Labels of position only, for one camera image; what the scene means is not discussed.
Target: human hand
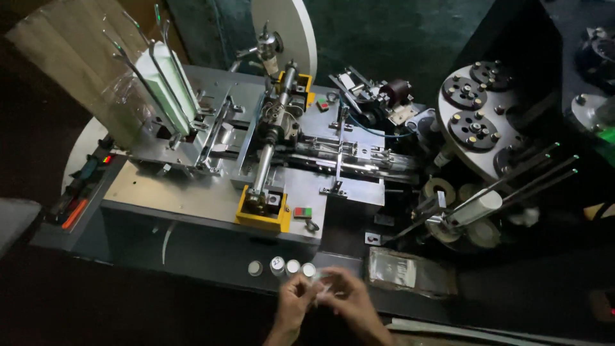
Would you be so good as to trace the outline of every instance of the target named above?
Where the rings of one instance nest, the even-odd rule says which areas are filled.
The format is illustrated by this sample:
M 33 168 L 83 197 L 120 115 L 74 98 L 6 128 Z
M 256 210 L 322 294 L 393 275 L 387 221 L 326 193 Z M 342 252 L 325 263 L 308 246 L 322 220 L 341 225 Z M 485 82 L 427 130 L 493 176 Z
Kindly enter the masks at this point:
M 341 315 L 348 326 L 368 345 L 393 345 L 393 338 L 382 324 L 371 303 L 367 287 L 345 268 L 322 269 L 320 282 L 331 288 L 318 296 L 318 302 Z
M 296 274 L 280 287 L 276 320 L 265 345 L 291 345 L 299 336 L 308 307 L 322 291 L 322 284 L 311 285 L 303 274 Z

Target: industrial machine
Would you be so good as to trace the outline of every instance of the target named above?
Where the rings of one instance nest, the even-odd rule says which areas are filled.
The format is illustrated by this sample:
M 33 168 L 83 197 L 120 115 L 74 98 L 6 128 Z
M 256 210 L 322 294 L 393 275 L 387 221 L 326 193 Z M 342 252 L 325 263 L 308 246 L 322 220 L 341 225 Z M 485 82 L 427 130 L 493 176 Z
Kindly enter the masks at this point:
M 122 97 L 135 98 L 146 116 L 130 132 L 120 118 L 131 112 L 117 110 L 134 105 L 105 116 L 92 110 L 111 140 L 130 132 L 108 146 L 127 161 L 105 201 L 247 227 L 312 250 L 335 204 L 344 206 L 338 217 L 375 215 L 388 226 L 367 243 L 403 250 L 408 239 L 433 238 L 477 253 L 498 247 L 516 227 L 532 227 L 541 215 L 536 197 L 580 170 L 566 132 L 536 131 L 537 119 L 559 112 L 556 78 L 532 89 L 531 73 L 511 56 L 500 60 L 500 50 L 451 71 L 431 104 L 413 98 L 411 81 L 374 81 L 351 66 L 330 75 L 335 87 L 312 85 L 315 42 L 304 8 L 293 6 L 284 21 L 254 9 L 258 44 L 238 51 L 229 71 L 181 66 L 167 42 L 168 22 L 157 16 L 163 42 L 155 42 L 122 16 L 123 30 L 143 42 L 109 28 L 100 34 L 105 49 L 115 50 L 109 59 L 129 67 L 121 80 L 133 83 Z M 20 30 L 12 36 L 18 47 Z M 577 65 L 610 92 L 612 39 L 602 27 L 587 30 Z M 236 73 L 250 54 L 262 76 Z M 583 133 L 610 140 L 611 99 L 579 94 L 567 102 L 563 112 Z M 448 171 L 451 161 L 461 168 Z M 383 216 L 394 222 L 379 222 Z

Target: plastic wrap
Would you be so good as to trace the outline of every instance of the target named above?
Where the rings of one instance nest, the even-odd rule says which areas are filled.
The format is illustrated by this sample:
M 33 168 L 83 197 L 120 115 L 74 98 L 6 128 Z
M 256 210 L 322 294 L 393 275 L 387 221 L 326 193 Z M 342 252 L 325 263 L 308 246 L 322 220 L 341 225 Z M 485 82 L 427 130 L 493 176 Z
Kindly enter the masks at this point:
M 152 109 L 130 69 L 113 58 L 115 47 L 131 61 L 146 49 L 115 0 L 56 0 L 17 23 L 6 38 L 129 149 Z
M 433 299 L 457 294 L 453 268 L 383 247 L 370 248 L 365 279 L 372 286 L 410 291 Z

